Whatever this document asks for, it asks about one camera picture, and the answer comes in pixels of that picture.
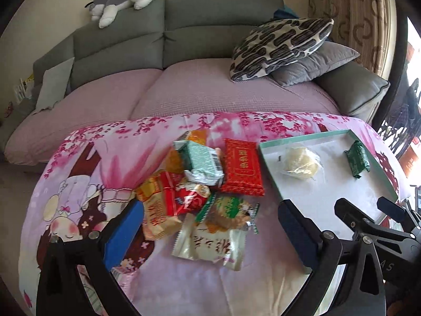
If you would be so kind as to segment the dark green biscuit pack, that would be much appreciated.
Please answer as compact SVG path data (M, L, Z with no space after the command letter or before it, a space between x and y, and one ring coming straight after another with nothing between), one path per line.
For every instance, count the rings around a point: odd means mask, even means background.
M361 173L366 170L370 172L371 166L365 147L360 141L354 141L352 146L344 151L351 169L353 178L360 179Z

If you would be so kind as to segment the clear bag white pastry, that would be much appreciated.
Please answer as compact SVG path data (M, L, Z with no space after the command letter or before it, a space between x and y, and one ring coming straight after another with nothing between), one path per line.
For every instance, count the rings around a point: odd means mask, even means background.
M279 171L299 180L314 179L323 172L320 156L305 146L287 147L278 156Z

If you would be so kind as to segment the beige brown snack pack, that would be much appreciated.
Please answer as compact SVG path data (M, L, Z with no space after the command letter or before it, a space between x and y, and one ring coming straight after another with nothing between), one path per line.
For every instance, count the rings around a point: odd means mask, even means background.
M180 181L180 175L158 170L135 189L137 199L143 203L145 239L155 241L181 229L182 221L173 214L175 183Z

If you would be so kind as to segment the red patterned flat pack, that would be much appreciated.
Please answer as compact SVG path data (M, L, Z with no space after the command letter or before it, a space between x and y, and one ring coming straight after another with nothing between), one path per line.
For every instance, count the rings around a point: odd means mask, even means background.
M264 196L257 143L225 139L224 181L221 191Z

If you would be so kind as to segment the cream calligraphy snack pack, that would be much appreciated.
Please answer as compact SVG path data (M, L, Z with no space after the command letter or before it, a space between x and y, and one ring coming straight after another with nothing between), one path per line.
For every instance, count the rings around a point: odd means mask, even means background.
M197 223L188 213L179 231L172 255L187 260L204 260L220 263L239 271L245 253L247 232L244 230L211 230L206 223Z

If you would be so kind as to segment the red nice snack pack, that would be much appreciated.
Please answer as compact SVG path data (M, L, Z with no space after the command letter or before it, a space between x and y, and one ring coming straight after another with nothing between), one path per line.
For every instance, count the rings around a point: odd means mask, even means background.
M210 197L207 185L191 182L184 175L162 171L159 178L168 216L199 212Z

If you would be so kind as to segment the light green foil pack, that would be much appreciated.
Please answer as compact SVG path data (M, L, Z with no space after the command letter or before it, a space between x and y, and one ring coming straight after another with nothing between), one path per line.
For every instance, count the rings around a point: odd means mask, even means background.
M220 186L224 177L222 164L215 152L208 146L203 146L192 141L174 141L173 147L179 149L187 146L188 160L185 164L186 178L195 183L207 186Z

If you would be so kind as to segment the teal white cardboard tray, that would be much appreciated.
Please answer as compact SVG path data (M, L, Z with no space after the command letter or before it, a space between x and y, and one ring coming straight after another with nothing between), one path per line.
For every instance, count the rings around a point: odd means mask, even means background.
M269 177L269 191L260 207L259 219L278 216L278 204L290 199L299 211L310 218L321 230L331 230L339 238L349 240L352 231L335 216L336 200L345 198L370 216L376 224L385 219L378 210L377 201L385 197L398 201L398 194L378 161L367 153L370 171L363 171L360 178L351 173L345 151L358 140L351 130L328 131L296 136L261 143L261 163ZM305 180L286 175L281 171L279 158L290 149L307 148L316 153L322 168Z

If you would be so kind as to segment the cartoon print pink cloth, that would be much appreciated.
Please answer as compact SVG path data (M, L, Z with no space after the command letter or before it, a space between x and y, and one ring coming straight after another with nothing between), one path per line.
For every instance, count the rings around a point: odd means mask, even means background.
M21 233L34 315L287 315L309 284L279 209L289 199L334 241L348 199L375 224L411 193L357 118L242 112L146 117L71 133Z

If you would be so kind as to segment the clear green biscuit pack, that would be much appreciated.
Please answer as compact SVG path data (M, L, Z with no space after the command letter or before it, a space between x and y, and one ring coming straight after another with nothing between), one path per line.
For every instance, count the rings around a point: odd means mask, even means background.
M210 232L243 230L258 234L255 223L259 203L249 203L239 195L214 193L196 216L197 224L204 223Z

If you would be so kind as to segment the jelly cup pink lid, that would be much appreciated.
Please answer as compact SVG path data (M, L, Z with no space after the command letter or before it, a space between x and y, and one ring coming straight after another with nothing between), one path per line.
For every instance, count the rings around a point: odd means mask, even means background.
M223 161L224 161L223 151L220 148L215 148L215 152L216 152L220 162L223 163Z

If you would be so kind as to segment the black white patterned pillow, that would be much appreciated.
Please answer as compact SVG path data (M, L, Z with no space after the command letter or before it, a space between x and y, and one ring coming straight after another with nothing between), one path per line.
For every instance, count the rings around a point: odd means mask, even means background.
M333 19L280 19L252 30L233 50L230 79L248 81L296 63L319 49Z

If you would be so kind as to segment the light grey cushion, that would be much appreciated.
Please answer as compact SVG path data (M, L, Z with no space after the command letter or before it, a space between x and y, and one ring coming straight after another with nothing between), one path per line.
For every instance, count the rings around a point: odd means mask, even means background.
M73 68L74 58L70 58L44 72L43 83L36 102L35 112L52 109L65 97Z

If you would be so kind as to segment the grey green sofa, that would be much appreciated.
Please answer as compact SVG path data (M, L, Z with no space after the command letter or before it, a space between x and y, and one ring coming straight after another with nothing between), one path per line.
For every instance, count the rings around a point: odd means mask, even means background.
M65 97L115 73L164 71L195 59L226 58L229 72L234 48L282 5L283 0L155 0L141 11L123 10L108 28L86 24L35 61L32 97L24 101L31 101L35 112L44 72L70 58L74 62ZM366 122L389 88L356 59L312 82L333 99L337 114Z

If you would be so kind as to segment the grey white plush dog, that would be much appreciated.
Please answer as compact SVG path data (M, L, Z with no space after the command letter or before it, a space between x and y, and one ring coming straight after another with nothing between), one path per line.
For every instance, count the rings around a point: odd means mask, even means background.
M98 27L104 29L110 26L117 13L123 9L133 7L141 10L147 7L153 0L93 0L85 5L91 15L91 21L97 21Z

